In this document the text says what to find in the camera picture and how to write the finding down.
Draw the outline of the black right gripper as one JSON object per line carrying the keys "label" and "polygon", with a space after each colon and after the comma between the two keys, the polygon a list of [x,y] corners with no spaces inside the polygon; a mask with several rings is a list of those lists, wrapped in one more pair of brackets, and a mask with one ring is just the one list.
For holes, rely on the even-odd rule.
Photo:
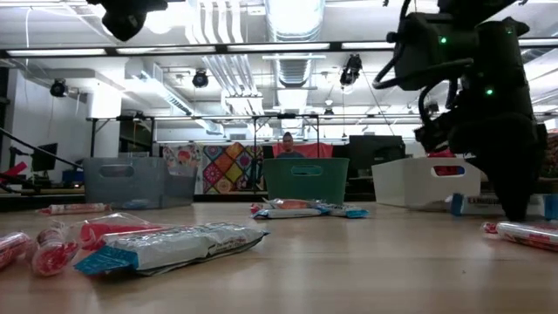
{"label": "black right gripper", "polygon": [[506,218],[526,220],[548,142],[546,126],[533,115],[453,109],[424,122],[414,134],[428,153],[448,148],[454,154],[472,154]]}

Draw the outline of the orange hard candy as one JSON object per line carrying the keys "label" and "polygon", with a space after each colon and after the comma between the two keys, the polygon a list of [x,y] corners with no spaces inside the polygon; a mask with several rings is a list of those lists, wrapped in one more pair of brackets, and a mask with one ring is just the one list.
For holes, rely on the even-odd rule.
{"label": "orange hard candy", "polygon": [[265,201],[270,207],[275,209],[303,209],[314,208],[316,203],[314,201],[298,200],[298,199],[280,199]]}

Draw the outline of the red hard candy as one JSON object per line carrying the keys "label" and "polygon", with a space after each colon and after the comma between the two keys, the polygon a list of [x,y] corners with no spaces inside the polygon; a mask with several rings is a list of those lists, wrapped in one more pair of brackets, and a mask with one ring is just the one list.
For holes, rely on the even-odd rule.
{"label": "red hard candy", "polygon": [[74,222],[65,228],[67,238],[76,242],[86,251],[100,249],[104,244],[103,236],[144,230],[167,228],[166,224],[148,222],[128,213],[114,213],[81,222]]}

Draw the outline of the white plastic bin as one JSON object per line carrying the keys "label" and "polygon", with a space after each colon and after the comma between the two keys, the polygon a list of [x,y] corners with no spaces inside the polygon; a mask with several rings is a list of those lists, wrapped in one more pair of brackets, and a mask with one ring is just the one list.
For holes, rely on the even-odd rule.
{"label": "white plastic bin", "polygon": [[407,158],[371,167],[376,203],[448,211],[455,194],[480,193],[480,170],[461,158]]}

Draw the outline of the black monitor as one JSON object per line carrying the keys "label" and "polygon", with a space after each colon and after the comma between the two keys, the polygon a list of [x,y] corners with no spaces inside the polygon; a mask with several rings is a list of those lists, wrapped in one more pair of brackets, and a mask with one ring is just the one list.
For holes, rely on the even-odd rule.
{"label": "black monitor", "polygon": [[[45,150],[50,154],[56,155],[58,151],[58,144],[46,144],[39,146],[39,148]],[[44,154],[41,151],[35,150],[31,155],[31,158],[31,166],[34,172],[43,172],[55,169],[56,159],[49,154]]]}
{"label": "black monitor", "polygon": [[348,149],[350,165],[356,170],[369,169],[406,156],[402,137],[393,135],[351,135]]}

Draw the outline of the red cloth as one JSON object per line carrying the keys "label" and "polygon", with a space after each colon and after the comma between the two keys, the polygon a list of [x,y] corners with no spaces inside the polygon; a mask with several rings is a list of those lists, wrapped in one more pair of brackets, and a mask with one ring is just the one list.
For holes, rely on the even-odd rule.
{"label": "red cloth", "polygon": [[[331,144],[313,143],[294,145],[294,149],[303,154],[304,158],[331,158],[333,155],[333,146]],[[282,151],[282,144],[272,146],[273,155],[276,156]]]}

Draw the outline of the teal plastic bin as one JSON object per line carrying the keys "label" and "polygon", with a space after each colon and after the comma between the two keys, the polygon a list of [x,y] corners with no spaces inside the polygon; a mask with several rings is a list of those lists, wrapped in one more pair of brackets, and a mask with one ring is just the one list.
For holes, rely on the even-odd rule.
{"label": "teal plastic bin", "polygon": [[271,199],[319,200],[343,204],[349,160],[346,158],[279,158],[263,161]]}

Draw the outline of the person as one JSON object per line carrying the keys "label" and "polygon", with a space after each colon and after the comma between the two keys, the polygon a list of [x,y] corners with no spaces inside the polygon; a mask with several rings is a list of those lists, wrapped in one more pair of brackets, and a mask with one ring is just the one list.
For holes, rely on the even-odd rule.
{"label": "person", "polygon": [[304,155],[294,149],[292,134],[286,132],[282,137],[282,151],[276,158],[304,158]]}

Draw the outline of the colourful patchwork quilt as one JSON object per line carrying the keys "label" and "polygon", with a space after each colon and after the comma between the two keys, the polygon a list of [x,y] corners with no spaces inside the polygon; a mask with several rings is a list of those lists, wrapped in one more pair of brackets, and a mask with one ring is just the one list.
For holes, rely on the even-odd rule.
{"label": "colourful patchwork quilt", "polygon": [[263,191],[263,147],[190,143],[181,146],[164,145],[162,157],[172,170],[195,171],[197,195],[229,195],[240,192]]}

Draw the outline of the grey translucent plastic bin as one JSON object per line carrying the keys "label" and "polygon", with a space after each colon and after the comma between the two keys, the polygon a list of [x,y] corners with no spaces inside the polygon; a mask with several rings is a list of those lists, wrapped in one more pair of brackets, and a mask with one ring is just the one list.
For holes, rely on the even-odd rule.
{"label": "grey translucent plastic bin", "polygon": [[193,202],[194,170],[172,170],[160,157],[89,158],[83,164],[85,200],[124,209],[126,201],[146,199],[149,208]]}

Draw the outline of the silver ventilation duct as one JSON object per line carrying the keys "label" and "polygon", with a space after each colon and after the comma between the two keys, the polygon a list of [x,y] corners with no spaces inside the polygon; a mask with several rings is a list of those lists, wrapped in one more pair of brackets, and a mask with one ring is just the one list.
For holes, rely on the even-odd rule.
{"label": "silver ventilation duct", "polygon": [[[326,0],[264,0],[269,39],[272,42],[313,42],[320,37]],[[285,87],[302,87],[309,80],[311,59],[275,61],[278,81]]]}

